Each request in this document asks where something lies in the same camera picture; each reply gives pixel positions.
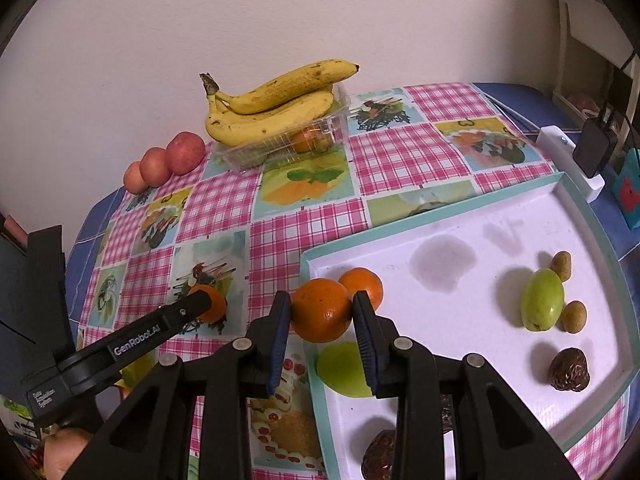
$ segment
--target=clear plastic box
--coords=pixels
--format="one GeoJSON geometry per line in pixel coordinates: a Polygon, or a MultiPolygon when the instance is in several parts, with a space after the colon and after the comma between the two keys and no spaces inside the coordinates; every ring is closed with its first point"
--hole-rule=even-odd
{"type": "Polygon", "coordinates": [[[236,173],[244,173],[267,160],[288,164],[299,160],[301,155],[324,153],[335,144],[343,144],[348,132],[351,101],[341,84],[335,84],[332,93],[334,104],[323,117],[260,142],[234,147],[217,142],[213,156],[220,158],[236,173]]]}

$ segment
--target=banana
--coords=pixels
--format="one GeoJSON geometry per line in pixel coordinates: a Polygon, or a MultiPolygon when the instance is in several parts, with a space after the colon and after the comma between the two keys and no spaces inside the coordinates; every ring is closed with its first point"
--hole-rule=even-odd
{"type": "Polygon", "coordinates": [[[273,110],[273,114],[260,120],[230,120],[229,114],[223,112],[217,104],[218,100],[209,93],[211,88],[206,75],[202,75],[209,101],[209,115],[205,121],[207,133],[218,142],[227,146],[240,146],[250,142],[265,140],[290,128],[308,123],[324,115],[334,102],[331,92],[311,92],[293,99],[285,106],[273,110]]]}
{"type": "Polygon", "coordinates": [[[218,88],[217,97],[226,101],[229,108],[237,114],[249,115],[270,110],[327,84],[347,79],[358,69],[356,64],[343,59],[326,59],[287,72],[239,96],[222,93],[215,81],[211,81],[218,88]]]}
{"type": "Polygon", "coordinates": [[[296,99],[293,99],[293,101],[284,103],[282,106],[274,108],[273,110],[267,110],[266,112],[260,112],[259,114],[241,115],[241,114],[236,114],[233,110],[229,109],[229,107],[223,101],[218,99],[215,95],[207,95],[207,99],[209,100],[209,107],[212,105],[215,105],[216,110],[219,111],[221,114],[224,114],[225,119],[230,123],[246,123],[251,121],[261,121],[263,119],[266,119],[267,117],[277,115],[283,112],[284,110],[286,110],[287,108],[297,105],[299,102],[296,99]]]}

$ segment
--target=red apple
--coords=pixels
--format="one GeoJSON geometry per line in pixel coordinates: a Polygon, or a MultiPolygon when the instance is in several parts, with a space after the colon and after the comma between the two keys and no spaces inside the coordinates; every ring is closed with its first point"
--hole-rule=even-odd
{"type": "Polygon", "coordinates": [[[191,132],[180,132],[166,147],[166,162],[176,175],[195,170],[206,155],[204,140],[191,132]]]}

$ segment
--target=pink checkered tablecloth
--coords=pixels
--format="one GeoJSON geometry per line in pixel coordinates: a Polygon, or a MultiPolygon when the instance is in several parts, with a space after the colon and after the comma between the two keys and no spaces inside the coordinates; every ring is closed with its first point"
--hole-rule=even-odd
{"type": "MultiPolygon", "coordinates": [[[[315,159],[285,167],[267,164],[241,176],[211,155],[210,143],[206,160],[192,173],[173,177],[145,196],[126,194],[103,235],[91,274],[81,317],[83,343],[175,301],[194,280],[208,276],[226,296],[226,320],[187,326],[159,352],[184,360],[210,355],[266,314],[277,290],[295,290],[306,249],[413,214],[427,194],[439,204],[450,203],[555,171],[468,84],[353,96],[345,137],[344,145],[315,159]],[[407,209],[389,213],[385,201],[396,197],[405,200],[407,209]]],[[[290,346],[291,365],[283,377],[288,373],[298,380],[292,396],[308,395],[303,352],[293,342],[290,346]]],[[[627,398],[568,452],[583,479],[596,478],[620,450],[627,398]]],[[[261,418],[272,412],[279,413],[279,423],[291,434],[313,428],[308,414],[252,403],[254,479],[322,477],[313,438],[300,449],[294,449],[295,442],[283,444],[284,432],[261,418]]],[[[194,456],[200,449],[201,416],[199,402],[191,438],[194,456]]]]}

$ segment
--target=green apple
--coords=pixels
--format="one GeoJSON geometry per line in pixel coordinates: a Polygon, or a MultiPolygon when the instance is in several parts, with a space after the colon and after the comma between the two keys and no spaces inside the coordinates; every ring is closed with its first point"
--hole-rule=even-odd
{"type": "Polygon", "coordinates": [[[371,397],[357,343],[325,346],[318,356],[316,373],[334,392],[347,397],[371,397]]]}
{"type": "Polygon", "coordinates": [[[520,298],[520,314],[527,330],[542,332],[556,324],[564,306],[564,287],[551,269],[540,269],[520,298]]]}

